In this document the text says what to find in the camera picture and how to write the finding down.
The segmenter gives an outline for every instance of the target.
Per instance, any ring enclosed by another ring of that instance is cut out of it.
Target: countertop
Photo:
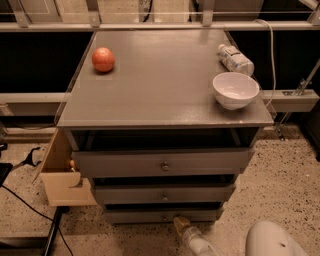
[[[222,43],[230,45],[218,29],[97,32],[58,127],[271,125],[260,97],[238,111],[217,103],[212,80],[227,72],[217,56]],[[115,66],[108,73],[93,68],[91,55],[98,47],[107,47],[115,55]]]

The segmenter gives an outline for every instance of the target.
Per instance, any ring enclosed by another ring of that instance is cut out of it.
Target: black cable
[[[146,22],[149,19],[149,15],[150,15],[150,12],[151,12],[151,9],[152,9],[152,2],[153,2],[153,0],[150,0],[148,14],[147,14],[147,16],[144,17],[143,22]]]
[[[20,196],[18,196],[16,193],[14,193],[11,189],[7,188],[6,186],[2,185],[2,188],[4,188],[5,190],[7,190],[8,192],[10,192],[12,195],[14,195],[16,198],[18,198],[21,202],[23,202],[26,206],[28,206],[32,211],[34,211],[35,213],[39,214],[40,216],[42,216],[45,219],[50,220],[51,222],[54,223],[54,220],[44,214],[42,214],[41,212],[37,211],[36,209],[34,209],[31,205],[29,205],[24,199],[22,199]],[[60,230],[60,227],[58,227],[58,231],[60,233],[60,236],[62,238],[63,243],[65,244],[65,246],[67,247],[68,251],[70,252],[70,254],[73,256],[73,253],[70,249],[70,247],[68,246],[66,240],[64,239],[62,232]]]

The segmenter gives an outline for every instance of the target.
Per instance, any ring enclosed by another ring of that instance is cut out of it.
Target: drawer
[[[173,223],[173,218],[176,216],[183,216],[190,221],[215,221],[220,218],[223,213],[223,206],[214,205],[202,207],[189,204],[190,207],[168,207],[157,208],[151,205],[150,208],[146,206],[145,209],[137,210],[133,206],[133,210],[129,208],[124,210],[106,210],[105,215],[110,223]]]
[[[96,188],[98,204],[140,204],[170,202],[225,202],[235,188],[234,184],[221,187],[161,187],[161,188]]]
[[[96,205],[88,179],[82,178],[80,172],[70,171],[71,152],[64,132],[57,130],[40,167],[49,205]]]
[[[187,152],[73,152],[85,177],[137,177],[239,173],[253,150],[228,148]]]

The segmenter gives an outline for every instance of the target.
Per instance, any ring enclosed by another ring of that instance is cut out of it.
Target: cabinet drawer
[[[157,208],[157,205],[152,205],[143,209],[126,209],[126,210],[106,210],[107,220],[110,223],[159,223],[159,222],[173,222],[176,216],[184,216],[190,221],[215,221],[220,218],[223,213],[223,207],[212,203],[210,205],[203,205],[199,208],[193,204],[190,207],[176,207],[176,208]]]
[[[221,187],[97,188],[94,196],[98,204],[225,202],[234,188],[234,184]]]
[[[137,177],[234,174],[246,168],[253,150],[212,149],[196,152],[74,152],[85,177]]]

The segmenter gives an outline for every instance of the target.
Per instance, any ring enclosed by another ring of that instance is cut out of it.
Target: open wooden drawer
[[[40,173],[49,205],[96,205],[88,179],[81,178],[80,172],[73,172],[70,168],[71,153],[72,148],[66,135],[57,129]]]

